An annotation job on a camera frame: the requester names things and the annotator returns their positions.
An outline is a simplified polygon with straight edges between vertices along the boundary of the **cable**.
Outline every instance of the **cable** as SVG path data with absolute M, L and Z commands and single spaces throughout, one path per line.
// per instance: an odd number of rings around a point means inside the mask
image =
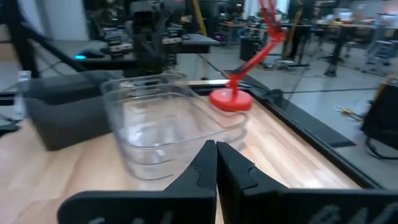
M 67 76 L 66 74 L 60 72 L 58 69 L 55 68 L 55 66 L 60 64 L 61 62 L 51 63 L 38 50 L 36 50 L 35 52 L 49 66 L 48 68 L 46 68 L 45 70 L 43 70 L 41 72 L 47 71 L 48 69 L 52 69 L 53 71 L 55 71 L 57 74 L 59 74 L 61 76 Z
M 371 137 L 367 137 L 365 140 L 365 146 L 368 150 L 366 152 L 373 158 L 382 159 L 382 160 L 398 160 L 398 157 L 392 156 L 383 156 L 377 151 L 377 148 L 371 143 Z
M 341 106 L 334 106 L 333 109 L 345 116 L 349 116 L 350 118 L 353 118 L 355 121 L 362 121 L 363 120 L 363 116 L 360 114 L 355 113 L 354 111 L 348 109 L 348 108 L 344 108 Z
M 347 66 L 347 65 L 343 65 L 341 63 L 339 63 L 338 66 L 345 67 L 345 68 L 350 68 L 350 69 L 353 69 L 353 70 L 357 70 L 356 68 L 353 68 L 353 67 L 350 67 L 350 66 Z M 365 74 L 375 75 L 375 76 L 383 77 L 383 78 L 386 77 L 385 75 L 380 75 L 380 74 L 373 73 L 373 72 L 366 72 Z

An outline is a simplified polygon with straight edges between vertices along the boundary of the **black metal frame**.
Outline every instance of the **black metal frame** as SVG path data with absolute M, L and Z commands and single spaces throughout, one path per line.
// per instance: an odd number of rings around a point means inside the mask
M 39 43 L 43 48 L 77 72 L 84 72 L 86 70 L 79 63 L 76 63 L 73 59 L 67 57 L 64 53 L 49 44 L 45 37 L 29 27 L 29 24 L 24 21 L 17 0 L 3 1 L 2 11 L 19 63 L 23 70 L 31 72 L 31 78 L 40 78 L 40 72 L 35 62 L 34 47 L 29 42 L 29 39 Z

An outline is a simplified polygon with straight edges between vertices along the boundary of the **wooden tabletop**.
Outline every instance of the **wooden tabletop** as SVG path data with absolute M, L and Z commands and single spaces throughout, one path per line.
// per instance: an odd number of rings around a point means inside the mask
M 275 180 L 291 188 L 359 188 L 259 103 L 253 104 L 248 115 L 241 153 Z M 125 172 L 113 134 L 47 152 L 33 127 L 24 121 L 20 131 L 0 139 L 2 224 L 53 224 L 59 205 L 77 192 L 144 186 Z M 216 219 L 222 223 L 220 210 Z

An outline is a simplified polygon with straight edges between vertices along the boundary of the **box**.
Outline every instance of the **box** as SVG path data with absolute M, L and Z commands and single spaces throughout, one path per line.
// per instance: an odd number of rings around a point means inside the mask
M 111 132 L 100 85 L 105 71 L 37 78 L 19 84 L 27 117 L 46 150 L 56 151 Z

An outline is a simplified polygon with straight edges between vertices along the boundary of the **clear plastic container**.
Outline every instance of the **clear plastic container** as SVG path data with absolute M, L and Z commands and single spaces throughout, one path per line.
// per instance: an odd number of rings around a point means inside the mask
M 160 85 L 168 83 L 178 83 L 181 85 L 188 85 L 188 79 L 182 73 L 168 73 L 161 75 L 149 75 L 145 77 L 124 78 L 119 80 L 110 80 L 101 85 L 102 94 L 107 94 L 115 90 L 123 90 L 128 88 L 135 88 L 145 85 Z
M 220 111 L 188 85 L 147 83 L 111 91 L 104 100 L 126 168 L 139 180 L 171 182 L 206 140 L 239 149 L 246 135 L 245 113 Z

